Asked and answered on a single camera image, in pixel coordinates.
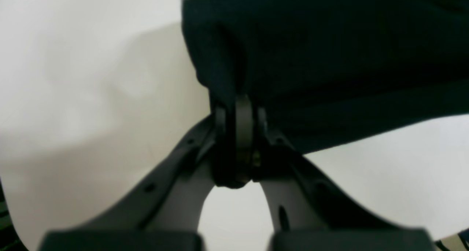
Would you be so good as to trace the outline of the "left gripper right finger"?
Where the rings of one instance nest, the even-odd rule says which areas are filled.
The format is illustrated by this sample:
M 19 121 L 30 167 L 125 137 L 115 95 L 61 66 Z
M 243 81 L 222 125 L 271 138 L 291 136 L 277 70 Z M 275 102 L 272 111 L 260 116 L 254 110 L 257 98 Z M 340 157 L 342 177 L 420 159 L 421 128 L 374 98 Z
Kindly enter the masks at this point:
M 424 229 L 396 225 L 353 200 L 236 98 L 236 181 L 259 182 L 274 226 L 270 251 L 434 251 Z

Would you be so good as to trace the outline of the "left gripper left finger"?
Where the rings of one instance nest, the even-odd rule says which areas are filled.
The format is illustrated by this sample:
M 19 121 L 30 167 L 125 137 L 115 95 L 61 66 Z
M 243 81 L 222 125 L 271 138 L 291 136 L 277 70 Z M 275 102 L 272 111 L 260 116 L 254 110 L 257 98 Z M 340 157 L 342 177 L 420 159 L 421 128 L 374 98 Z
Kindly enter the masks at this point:
M 80 226 L 48 233 L 40 250 L 204 251 L 197 228 L 225 124 L 226 111 L 217 107 L 124 198 Z

